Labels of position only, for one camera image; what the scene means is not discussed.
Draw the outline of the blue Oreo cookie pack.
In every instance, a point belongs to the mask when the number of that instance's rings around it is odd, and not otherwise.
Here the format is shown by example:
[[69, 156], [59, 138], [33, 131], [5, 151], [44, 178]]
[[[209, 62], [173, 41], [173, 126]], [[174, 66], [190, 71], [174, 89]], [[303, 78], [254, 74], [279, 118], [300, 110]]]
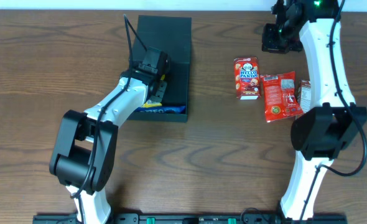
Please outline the blue Oreo cookie pack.
[[159, 113], [159, 114], [181, 114], [185, 111], [186, 106], [153, 106], [140, 107], [135, 110], [138, 113]]

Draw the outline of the dark green cardboard box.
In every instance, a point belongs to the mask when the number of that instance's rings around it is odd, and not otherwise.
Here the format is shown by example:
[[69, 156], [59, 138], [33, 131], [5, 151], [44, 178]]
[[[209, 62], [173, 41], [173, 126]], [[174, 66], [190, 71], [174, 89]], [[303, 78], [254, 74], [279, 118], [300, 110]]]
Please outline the dark green cardboard box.
[[186, 106], [181, 114], [133, 112], [129, 120], [187, 122], [188, 84], [192, 49], [192, 19], [140, 15], [137, 34], [148, 47], [164, 51], [170, 56], [170, 71], [165, 75], [167, 88], [162, 106]]

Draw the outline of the red snack bag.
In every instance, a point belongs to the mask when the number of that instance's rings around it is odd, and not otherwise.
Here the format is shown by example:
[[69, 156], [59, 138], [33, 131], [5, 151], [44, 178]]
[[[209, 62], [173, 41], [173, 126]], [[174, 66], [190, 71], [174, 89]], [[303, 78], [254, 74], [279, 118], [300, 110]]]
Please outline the red snack bag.
[[295, 72], [261, 77], [268, 123], [303, 114], [295, 97]]

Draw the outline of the brown white carton box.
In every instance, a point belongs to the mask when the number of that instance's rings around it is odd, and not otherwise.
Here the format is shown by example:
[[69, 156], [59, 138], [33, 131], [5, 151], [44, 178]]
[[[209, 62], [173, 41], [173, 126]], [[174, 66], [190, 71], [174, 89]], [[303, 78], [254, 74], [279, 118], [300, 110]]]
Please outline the brown white carton box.
[[311, 101], [311, 84], [308, 80], [301, 80], [297, 90], [297, 102], [299, 103], [303, 113], [310, 110]]

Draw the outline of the yellow snack bag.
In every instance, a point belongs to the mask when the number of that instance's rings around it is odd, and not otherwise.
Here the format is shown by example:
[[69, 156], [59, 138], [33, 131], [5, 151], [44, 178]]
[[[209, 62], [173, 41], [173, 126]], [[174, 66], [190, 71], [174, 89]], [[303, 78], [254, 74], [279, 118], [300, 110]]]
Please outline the yellow snack bag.
[[162, 106], [162, 99], [164, 97], [165, 89], [167, 88], [167, 82], [165, 81], [165, 75], [160, 78], [159, 86], [155, 93], [142, 105], [142, 108], [152, 108], [156, 106]]

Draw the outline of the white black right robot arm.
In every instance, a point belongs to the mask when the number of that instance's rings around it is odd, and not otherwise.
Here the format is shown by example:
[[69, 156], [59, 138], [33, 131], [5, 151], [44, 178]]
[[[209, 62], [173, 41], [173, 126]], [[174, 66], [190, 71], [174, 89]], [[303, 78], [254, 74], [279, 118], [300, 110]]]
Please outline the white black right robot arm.
[[324, 175], [356, 136], [365, 138], [367, 109], [357, 106], [346, 79], [340, 29], [343, 1], [277, 0], [266, 24], [262, 50], [304, 51], [311, 84], [310, 109], [290, 130], [295, 164], [289, 186], [270, 223], [346, 223], [338, 213], [314, 214]]

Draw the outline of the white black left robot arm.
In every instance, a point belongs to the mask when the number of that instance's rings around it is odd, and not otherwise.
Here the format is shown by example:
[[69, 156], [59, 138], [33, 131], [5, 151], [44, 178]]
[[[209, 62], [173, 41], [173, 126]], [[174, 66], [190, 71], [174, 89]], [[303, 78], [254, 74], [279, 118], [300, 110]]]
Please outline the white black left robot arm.
[[84, 112], [62, 117], [49, 171], [74, 200], [77, 223], [107, 223], [111, 206], [105, 185], [114, 166], [118, 130], [149, 98], [164, 91], [165, 73], [124, 71], [116, 87]]

